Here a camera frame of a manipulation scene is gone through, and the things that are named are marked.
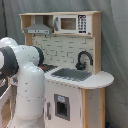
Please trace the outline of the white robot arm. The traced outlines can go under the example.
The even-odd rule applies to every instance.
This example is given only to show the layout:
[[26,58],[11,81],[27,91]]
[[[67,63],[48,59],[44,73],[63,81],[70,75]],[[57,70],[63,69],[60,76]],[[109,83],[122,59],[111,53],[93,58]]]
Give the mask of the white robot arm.
[[0,39],[0,79],[9,77],[17,86],[14,116],[8,128],[42,128],[45,76],[40,68],[44,56],[36,46],[18,45],[9,37]]

